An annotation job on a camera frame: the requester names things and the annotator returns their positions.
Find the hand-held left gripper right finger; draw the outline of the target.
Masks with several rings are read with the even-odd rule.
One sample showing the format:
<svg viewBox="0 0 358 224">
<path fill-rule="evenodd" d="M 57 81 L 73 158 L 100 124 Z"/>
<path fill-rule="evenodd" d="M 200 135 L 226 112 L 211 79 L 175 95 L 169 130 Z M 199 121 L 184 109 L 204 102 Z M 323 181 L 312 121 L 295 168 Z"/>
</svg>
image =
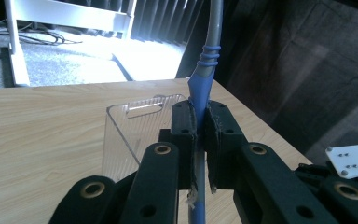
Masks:
<svg viewBox="0 0 358 224">
<path fill-rule="evenodd" d="M 236 156 L 247 143 L 229 108 L 211 101 L 205 113 L 204 140 L 211 190 L 235 189 L 238 177 Z"/>
</svg>

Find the blue toothbrush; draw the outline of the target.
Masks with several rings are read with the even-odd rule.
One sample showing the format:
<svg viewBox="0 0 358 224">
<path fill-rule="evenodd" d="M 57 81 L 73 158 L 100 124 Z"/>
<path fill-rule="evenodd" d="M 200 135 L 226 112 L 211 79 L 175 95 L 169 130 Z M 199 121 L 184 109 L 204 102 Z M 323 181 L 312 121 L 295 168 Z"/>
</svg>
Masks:
<svg viewBox="0 0 358 224">
<path fill-rule="evenodd" d="M 197 141 L 194 149 L 194 176 L 188 196 L 189 224 L 205 224 L 205 150 L 203 124 L 209 104 L 215 67 L 220 57 L 224 0 L 210 0 L 210 16 L 206 41 L 200 59 L 189 81 L 189 102 L 197 120 Z"/>
</svg>

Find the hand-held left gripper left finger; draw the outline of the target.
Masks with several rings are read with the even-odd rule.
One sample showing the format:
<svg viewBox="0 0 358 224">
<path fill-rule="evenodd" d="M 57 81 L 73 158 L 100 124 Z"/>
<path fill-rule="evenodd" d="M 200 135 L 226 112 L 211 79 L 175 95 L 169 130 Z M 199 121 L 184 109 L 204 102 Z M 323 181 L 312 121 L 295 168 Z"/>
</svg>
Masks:
<svg viewBox="0 0 358 224">
<path fill-rule="evenodd" d="M 172 106 L 171 128 L 159 131 L 159 142 L 169 142 L 179 150 L 179 190 L 191 189 L 194 176 L 193 153 L 197 138 L 197 122 L 188 100 Z"/>
</svg>

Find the clear plastic container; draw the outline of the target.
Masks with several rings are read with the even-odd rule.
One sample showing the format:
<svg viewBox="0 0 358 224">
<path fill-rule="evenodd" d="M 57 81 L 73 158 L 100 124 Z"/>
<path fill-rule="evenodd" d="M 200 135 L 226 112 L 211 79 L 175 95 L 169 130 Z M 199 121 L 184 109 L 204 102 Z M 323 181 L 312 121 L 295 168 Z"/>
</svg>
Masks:
<svg viewBox="0 0 358 224">
<path fill-rule="evenodd" d="M 155 95 L 106 108 L 102 175 L 118 182 L 138 170 L 145 149 L 171 128 L 172 107 L 182 94 Z"/>
</svg>

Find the white metal table frame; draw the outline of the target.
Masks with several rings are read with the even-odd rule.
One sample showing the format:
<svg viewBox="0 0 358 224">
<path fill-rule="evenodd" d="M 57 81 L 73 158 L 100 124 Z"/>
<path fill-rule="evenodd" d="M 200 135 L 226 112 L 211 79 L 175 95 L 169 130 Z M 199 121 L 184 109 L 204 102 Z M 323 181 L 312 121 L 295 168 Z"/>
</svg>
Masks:
<svg viewBox="0 0 358 224">
<path fill-rule="evenodd" d="M 10 36 L 8 49 L 14 85 L 16 87 L 30 86 L 17 21 L 112 31 L 122 33 L 123 38 L 129 38 L 137 1 L 129 0 L 126 12 L 116 12 L 55 0 L 4 0 Z"/>
</svg>

